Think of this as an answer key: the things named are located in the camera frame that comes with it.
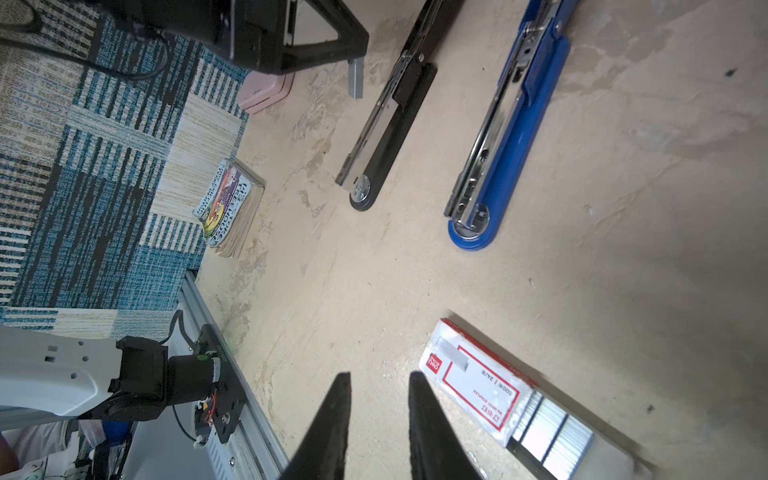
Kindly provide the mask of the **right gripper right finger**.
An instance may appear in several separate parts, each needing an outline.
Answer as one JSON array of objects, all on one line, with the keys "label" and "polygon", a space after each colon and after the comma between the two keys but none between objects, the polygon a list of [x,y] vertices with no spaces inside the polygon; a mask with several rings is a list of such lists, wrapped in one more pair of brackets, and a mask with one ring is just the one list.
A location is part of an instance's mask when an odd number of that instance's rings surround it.
[{"label": "right gripper right finger", "polygon": [[408,406],[412,478],[481,479],[420,371],[409,376]]}]

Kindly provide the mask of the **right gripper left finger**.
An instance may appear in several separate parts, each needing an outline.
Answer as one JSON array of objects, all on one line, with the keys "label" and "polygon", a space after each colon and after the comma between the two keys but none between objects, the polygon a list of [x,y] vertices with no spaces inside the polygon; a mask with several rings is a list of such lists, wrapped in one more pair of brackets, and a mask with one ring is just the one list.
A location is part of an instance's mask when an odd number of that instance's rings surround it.
[{"label": "right gripper left finger", "polygon": [[351,374],[339,373],[280,479],[344,478],[351,406]]}]

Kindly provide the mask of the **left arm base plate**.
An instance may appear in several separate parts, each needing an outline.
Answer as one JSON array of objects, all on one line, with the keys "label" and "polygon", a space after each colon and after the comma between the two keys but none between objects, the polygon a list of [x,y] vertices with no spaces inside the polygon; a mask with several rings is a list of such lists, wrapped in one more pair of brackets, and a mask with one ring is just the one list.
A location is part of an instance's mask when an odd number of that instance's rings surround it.
[{"label": "left arm base plate", "polygon": [[221,444],[227,444],[235,432],[246,405],[247,395],[234,361],[211,324],[201,328],[194,352],[213,363],[212,384],[208,395],[195,403],[195,433],[209,436],[215,432]]}]

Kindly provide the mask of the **red white staples box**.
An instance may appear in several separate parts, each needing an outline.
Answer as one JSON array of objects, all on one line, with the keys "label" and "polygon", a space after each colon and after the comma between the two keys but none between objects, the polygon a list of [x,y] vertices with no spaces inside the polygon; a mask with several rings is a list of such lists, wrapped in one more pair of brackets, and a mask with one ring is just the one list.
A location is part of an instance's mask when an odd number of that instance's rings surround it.
[{"label": "red white staples box", "polygon": [[595,434],[573,479],[654,476],[651,467],[627,449],[599,418],[454,320],[443,318],[437,322],[419,367],[427,379],[506,449],[526,404],[538,390]]}]

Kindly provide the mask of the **black stapler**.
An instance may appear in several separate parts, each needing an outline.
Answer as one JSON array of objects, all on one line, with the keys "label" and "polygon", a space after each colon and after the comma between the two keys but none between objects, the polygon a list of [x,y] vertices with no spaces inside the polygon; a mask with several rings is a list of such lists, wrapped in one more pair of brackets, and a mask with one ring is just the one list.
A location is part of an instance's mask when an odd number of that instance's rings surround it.
[{"label": "black stapler", "polygon": [[352,208],[375,203],[437,74],[432,61],[457,18],[462,0],[431,0],[419,16],[395,62],[336,184],[349,193]]}]

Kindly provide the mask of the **blue stapler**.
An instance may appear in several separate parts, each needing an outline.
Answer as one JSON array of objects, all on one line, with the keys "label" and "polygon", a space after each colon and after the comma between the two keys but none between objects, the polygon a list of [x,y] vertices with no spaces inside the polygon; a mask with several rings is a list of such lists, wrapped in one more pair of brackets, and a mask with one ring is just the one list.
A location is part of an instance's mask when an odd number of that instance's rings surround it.
[{"label": "blue stapler", "polygon": [[576,0],[531,1],[444,210],[459,248],[487,247],[502,223],[570,51]]}]

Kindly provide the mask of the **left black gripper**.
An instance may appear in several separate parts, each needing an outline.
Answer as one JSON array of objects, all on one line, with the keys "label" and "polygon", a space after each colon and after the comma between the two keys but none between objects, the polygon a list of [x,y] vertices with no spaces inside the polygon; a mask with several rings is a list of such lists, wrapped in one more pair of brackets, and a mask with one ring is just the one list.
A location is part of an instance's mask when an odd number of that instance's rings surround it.
[{"label": "left black gripper", "polygon": [[343,1],[103,0],[91,6],[138,36],[199,42],[233,65],[283,75],[363,58],[369,33]]}]

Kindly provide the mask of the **grey staple strip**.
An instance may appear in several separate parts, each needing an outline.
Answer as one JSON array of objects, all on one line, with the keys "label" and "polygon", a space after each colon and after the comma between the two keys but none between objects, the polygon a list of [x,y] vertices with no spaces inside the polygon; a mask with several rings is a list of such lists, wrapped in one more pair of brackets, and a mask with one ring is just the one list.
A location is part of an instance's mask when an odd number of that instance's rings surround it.
[{"label": "grey staple strip", "polygon": [[348,91],[353,99],[363,98],[364,57],[348,61]]}]

